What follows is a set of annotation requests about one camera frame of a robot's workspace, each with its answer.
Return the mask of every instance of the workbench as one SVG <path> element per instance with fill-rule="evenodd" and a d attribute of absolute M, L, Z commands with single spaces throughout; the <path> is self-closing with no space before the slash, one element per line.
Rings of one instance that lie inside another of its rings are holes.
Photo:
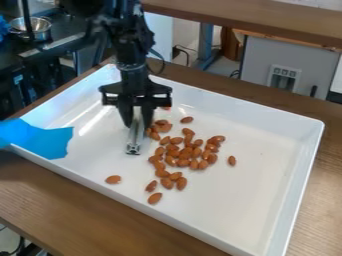
<path fill-rule="evenodd" d="M 342 14 L 270 0 L 144 0 L 146 11 L 342 46 Z M 30 109 L 99 67 L 58 88 Z M 322 120 L 325 132 L 287 255 L 342 255 L 342 106 L 167 64 L 181 83 Z M 9 152 L 0 152 L 0 222 L 53 255 L 218 256 L 222 251 Z"/>
<path fill-rule="evenodd" d="M 98 68 L 58 88 L 17 116 Z M 167 64 L 161 76 L 322 120 L 325 133 L 287 255 L 341 255 L 342 106 L 174 64 Z M 0 153 L 0 223 L 53 255 L 226 255 L 9 152 Z"/>

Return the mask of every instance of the floor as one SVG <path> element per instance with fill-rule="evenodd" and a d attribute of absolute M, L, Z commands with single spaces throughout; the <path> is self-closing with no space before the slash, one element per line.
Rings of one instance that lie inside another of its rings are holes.
<path fill-rule="evenodd" d="M 215 26 L 214 35 L 213 35 L 213 43 L 212 43 L 213 49 L 220 48 L 220 44 L 221 44 L 220 33 L 221 33 L 221 27 Z M 180 34 L 180 33 L 174 34 L 174 36 L 180 36 L 180 35 L 183 35 L 183 34 Z M 181 40 L 181 39 L 175 40 L 175 39 L 174 39 L 175 43 L 179 43 L 182 41 L 187 42 L 185 40 Z M 194 63 L 198 57 L 198 51 L 197 51 L 198 40 L 193 40 L 188 45 L 177 44 L 177 48 L 182 49 L 189 54 L 189 59 L 190 59 L 189 66 L 192 66 L 192 63 Z M 186 54 L 181 52 L 179 56 L 173 59 L 172 62 L 179 64 L 179 65 L 186 65 Z M 239 62 L 235 62 L 235 61 L 227 59 L 226 57 L 221 56 L 206 70 L 206 72 L 229 77 L 233 71 L 239 69 L 239 65 L 240 65 Z"/>

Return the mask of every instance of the black cable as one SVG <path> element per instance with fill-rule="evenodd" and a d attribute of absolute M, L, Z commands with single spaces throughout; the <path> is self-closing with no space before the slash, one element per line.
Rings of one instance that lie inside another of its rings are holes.
<path fill-rule="evenodd" d="M 185 55 L 186 55 L 186 66 L 189 67 L 189 64 L 190 64 L 190 54 L 188 52 L 182 50 L 182 49 L 178 49 L 178 51 L 180 51 L 182 53 L 185 53 Z"/>
<path fill-rule="evenodd" d="M 240 74 L 240 70 L 234 70 L 231 74 L 230 74 L 230 76 L 229 77 L 234 77 L 234 76 L 236 76 L 236 75 L 239 75 Z"/>
<path fill-rule="evenodd" d="M 158 72 L 153 71 L 153 70 L 151 69 L 151 67 L 150 67 L 148 64 L 146 65 L 146 66 L 147 66 L 147 69 L 148 69 L 151 73 L 153 73 L 154 75 L 159 75 L 159 74 L 161 74 L 161 73 L 164 71 L 164 69 L 165 69 L 165 59 L 164 59 L 163 55 L 161 55 L 159 52 L 157 52 L 157 51 L 154 50 L 154 49 L 150 49 L 150 53 L 152 53 L 153 55 L 155 55 L 156 57 L 158 57 L 159 59 L 161 59 L 161 61 L 162 61 L 162 66 L 161 66 L 161 68 L 159 69 Z"/>
<path fill-rule="evenodd" d="M 30 16 L 30 9 L 28 6 L 27 0 L 21 0 L 22 6 L 23 6 L 23 13 L 24 13 L 24 21 L 25 21 L 25 27 L 26 32 L 30 38 L 30 41 L 33 42 L 35 40 L 32 24 L 31 24 L 31 16 Z"/>
<path fill-rule="evenodd" d="M 183 46 L 183 45 L 180 45 L 180 44 L 176 44 L 174 47 L 182 47 L 183 49 L 186 49 L 186 50 L 189 50 L 189 51 L 193 51 L 193 52 L 198 52 L 198 51 L 196 51 L 196 50 L 194 50 L 194 49 L 191 49 L 191 48 L 188 48 L 188 47 L 185 47 L 185 46 Z"/>

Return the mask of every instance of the gloved hand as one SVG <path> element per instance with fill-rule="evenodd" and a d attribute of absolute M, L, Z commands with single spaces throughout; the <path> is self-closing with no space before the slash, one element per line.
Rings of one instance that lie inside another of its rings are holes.
<path fill-rule="evenodd" d="M 21 119 L 0 122 L 0 149 L 15 144 L 49 160 L 63 158 L 67 152 L 73 127 L 41 129 Z"/>
<path fill-rule="evenodd" d="M 0 15 L 0 42 L 4 39 L 4 36 L 8 34 L 10 25 L 5 21 L 4 17 Z"/>

